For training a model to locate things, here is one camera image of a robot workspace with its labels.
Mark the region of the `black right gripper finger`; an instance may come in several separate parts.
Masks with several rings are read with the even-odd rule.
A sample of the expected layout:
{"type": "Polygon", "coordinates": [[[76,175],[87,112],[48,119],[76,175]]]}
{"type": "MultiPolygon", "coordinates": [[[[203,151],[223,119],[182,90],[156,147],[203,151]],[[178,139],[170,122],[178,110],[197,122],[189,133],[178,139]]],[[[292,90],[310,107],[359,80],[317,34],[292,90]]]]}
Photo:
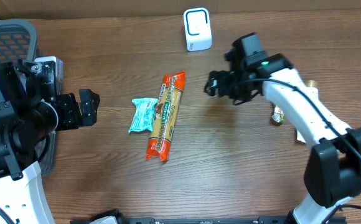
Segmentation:
{"type": "Polygon", "coordinates": [[[211,71],[204,87],[204,92],[209,96],[222,96],[223,72],[211,71]]]}
{"type": "Polygon", "coordinates": [[[230,70],[238,70],[238,57],[236,48],[232,48],[224,55],[224,58],[229,62],[230,70]]]}

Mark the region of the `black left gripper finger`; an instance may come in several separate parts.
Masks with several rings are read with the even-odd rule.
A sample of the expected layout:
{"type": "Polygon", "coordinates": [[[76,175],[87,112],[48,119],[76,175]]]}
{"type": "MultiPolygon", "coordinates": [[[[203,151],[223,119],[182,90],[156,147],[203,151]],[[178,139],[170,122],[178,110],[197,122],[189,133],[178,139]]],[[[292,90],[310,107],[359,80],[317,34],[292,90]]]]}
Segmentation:
{"type": "Polygon", "coordinates": [[[97,107],[94,101],[82,101],[80,105],[82,126],[93,126],[97,122],[97,107]]]}
{"type": "Polygon", "coordinates": [[[91,106],[93,109],[98,109],[100,104],[100,96],[97,93],[94,93],[90,89],[80,89],[79,95],[81,99],[80,107],[85,108],[86,106],[91,106]]]}

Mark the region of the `orange spaghetti packet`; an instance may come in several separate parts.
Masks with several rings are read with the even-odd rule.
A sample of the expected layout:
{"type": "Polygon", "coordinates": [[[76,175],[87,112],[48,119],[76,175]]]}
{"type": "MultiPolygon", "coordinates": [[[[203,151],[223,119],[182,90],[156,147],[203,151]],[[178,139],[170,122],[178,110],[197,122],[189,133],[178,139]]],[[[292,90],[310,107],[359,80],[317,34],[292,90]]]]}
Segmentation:
{"type": "Polygon", "coordinates": [[[159,157],[164,162],[169,157],[176,118],[185,87],[185,79],[185,71],[164,75],[158,102],[154,109],[146,159],[159,157]]]}

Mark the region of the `green snack packet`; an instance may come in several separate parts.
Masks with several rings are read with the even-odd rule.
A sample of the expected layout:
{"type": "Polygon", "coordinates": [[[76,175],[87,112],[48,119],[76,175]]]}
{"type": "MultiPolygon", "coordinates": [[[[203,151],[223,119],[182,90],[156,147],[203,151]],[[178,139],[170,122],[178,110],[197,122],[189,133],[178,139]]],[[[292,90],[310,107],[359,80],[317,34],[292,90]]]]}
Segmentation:
{"type": "Polygon", "coordinates": [[[271,115],[271,120],[274,124],[281,125],[284,123],[284,112],[282,109],[276,105],[272,104],[273,106],[273,114],[271,115]]]}

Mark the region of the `mint green wipes packet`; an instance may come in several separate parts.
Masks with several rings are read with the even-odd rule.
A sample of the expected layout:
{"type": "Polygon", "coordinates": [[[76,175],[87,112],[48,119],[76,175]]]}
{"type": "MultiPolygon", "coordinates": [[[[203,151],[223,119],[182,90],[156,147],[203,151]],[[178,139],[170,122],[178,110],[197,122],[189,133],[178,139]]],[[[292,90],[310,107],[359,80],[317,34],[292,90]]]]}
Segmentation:
{"type": "Polygon", "coordinates": [[[152,122],[154,117],[154,109],[158,102],[157,98],[135,98],[132,99],[136,111],[128,130],[131,132],[143,132],[145,130],[152,131],[152,122]]]}

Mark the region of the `white tube with gold cap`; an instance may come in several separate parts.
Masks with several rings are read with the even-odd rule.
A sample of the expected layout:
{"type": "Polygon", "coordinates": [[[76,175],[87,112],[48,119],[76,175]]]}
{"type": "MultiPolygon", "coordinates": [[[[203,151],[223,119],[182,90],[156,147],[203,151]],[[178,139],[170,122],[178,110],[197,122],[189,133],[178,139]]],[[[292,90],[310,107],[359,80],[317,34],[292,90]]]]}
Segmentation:
{"type": "MultiPolygon", "coordinates": [[[[310,89],[310,92],[316,97],[318,98],[319,97],[319,90],[317,88],[318,84],[316,81],[314,80],[307,80],[305,82],[306,86],[310,89]]],[[[303,143],[305,144],[305,139],[302,137],[301,133],[296,130],[296,140],[297,142],[300,142],[300,143],[303,143]]]]}

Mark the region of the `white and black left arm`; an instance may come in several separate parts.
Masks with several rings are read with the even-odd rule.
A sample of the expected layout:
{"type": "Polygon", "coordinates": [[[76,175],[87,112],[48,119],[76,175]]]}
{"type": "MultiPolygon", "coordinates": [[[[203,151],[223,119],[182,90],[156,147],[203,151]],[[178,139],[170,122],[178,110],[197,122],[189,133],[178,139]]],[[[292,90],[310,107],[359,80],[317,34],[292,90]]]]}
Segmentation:
{"type": "Polygon", "coordinates": [[[53,132],[92,126],[100,96],[59,94],[56,59],[0,63],[0,223],[53,223],[40,162],[53,132]]]}

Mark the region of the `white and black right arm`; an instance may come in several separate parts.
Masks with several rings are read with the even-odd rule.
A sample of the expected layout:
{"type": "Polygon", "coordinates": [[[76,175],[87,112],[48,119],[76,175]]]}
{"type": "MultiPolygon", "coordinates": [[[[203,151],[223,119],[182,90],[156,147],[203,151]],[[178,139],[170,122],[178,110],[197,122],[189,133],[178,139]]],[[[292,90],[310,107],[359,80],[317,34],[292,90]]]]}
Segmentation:
{"type": "Polygon", "coordinates": [[[352,129],[331,113],[284,55],[259,56],[250,63],[231,50],[230,70],[210,72],[204,91],[228,96],[234,105],[261,94],[282,109],[310,150],[304,173],[307,195],[284,222],[329,223],[361,193],[361,128],[352,129]]]}

